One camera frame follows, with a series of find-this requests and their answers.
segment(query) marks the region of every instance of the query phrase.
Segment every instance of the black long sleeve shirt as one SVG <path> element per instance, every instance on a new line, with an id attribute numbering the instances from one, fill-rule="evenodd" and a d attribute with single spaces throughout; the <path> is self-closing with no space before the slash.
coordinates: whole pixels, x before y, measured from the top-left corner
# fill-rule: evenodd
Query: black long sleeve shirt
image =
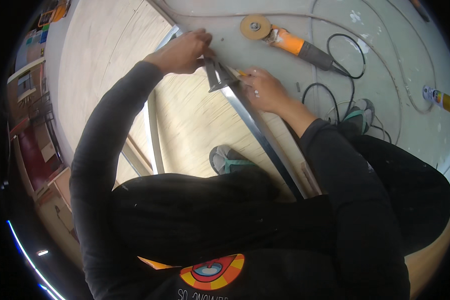
<path id="1" fill-rule="evenodd" d="M 231 283 L 204 290 L 194 287 L 187 268 L 155 270 L 128 253 L 110 227 L 111 191 L 133 120 L 162 77 L 155 65 L 137 63 L 102 97 L 73 159 L 71 207 L 85 279 L 95 299 L 409 298 L 400 230 L 387 192 L 367 161 L 321 119 L 305 131 L 300 147 L 329 193 L 336 261 L 312 251 L 257 249 L 222 258 L 222 264 L 238 271 L 229 268 L 235 273 L 214 281 Z"/>

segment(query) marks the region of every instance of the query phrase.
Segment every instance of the yellow angle grinder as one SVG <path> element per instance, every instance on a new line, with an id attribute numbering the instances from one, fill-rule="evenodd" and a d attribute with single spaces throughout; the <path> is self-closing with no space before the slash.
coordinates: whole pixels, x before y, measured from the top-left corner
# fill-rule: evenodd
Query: yellow angle grinder
<path id="1" fill-rule="evenodd" d="M 289 33 L 287 29 L 271 24 L 263 15 L 247 15 L 240 23 L 240 32 L 247 39 L 264 40 L 268 45 L 282 48 L 324 71 L 343 73 L 332 65 L 334 59 L 329 54 Z"/>

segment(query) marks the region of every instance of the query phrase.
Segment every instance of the left hand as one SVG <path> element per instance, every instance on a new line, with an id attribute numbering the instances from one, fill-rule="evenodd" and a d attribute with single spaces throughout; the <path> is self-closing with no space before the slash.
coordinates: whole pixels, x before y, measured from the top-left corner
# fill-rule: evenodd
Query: left hand
<path id="1" fill-rule="evenodd" d="M 156 65 L 163 73 L 192 74 L 199 67 L 204 66 L 201 57 L 214 56 L 209 48 L 212 35 L 204 28 L 189 31 L 169 41 L 158 51 L 153 52 L 143 60 Z"/>

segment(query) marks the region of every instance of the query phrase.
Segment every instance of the leg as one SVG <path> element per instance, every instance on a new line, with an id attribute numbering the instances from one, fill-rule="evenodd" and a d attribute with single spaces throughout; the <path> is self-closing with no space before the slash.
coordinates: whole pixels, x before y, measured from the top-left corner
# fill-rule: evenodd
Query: leg
<path id="1" fill-rule="evenodd" d="M 400 225 L 404 255 L 423 249 L 440 236 L 448 223 L 450 184 L 443 174 L 407 151 L 361 135 L 357 127 L 360 118 L 340 123 L 338 130 L 368 161 L 385 186 Z"/>
<path id="2" fill-rule="evenodd" d="M 112 226 L 136 255 L 173 266 L 259 248 L 331 253 L 328 201 L 276 203 L 278 192 L 255 165 L 210 178 L 135 178 L 112 193 Z"/>

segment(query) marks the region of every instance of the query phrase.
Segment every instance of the gray sneaker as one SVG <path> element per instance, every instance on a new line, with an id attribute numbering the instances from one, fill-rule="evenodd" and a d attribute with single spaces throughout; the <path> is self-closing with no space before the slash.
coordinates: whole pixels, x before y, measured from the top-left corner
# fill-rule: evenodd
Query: gray sneaker
<path id="1" fill-rule="evenodd" d="M 216 146 L 209 155 L 211 168 L 218 174 L 240 171 L 247 166 L 256 166 L 245 156 L 227 145 Z"/>
<path id="2" fill-rule="evenodd" d="M 357 135 L 365 134 L 375 118 L 375 106 L 369 99 L 359 99 L 345 116 L 342 123 L 352 123 L 357 128 Z"/>

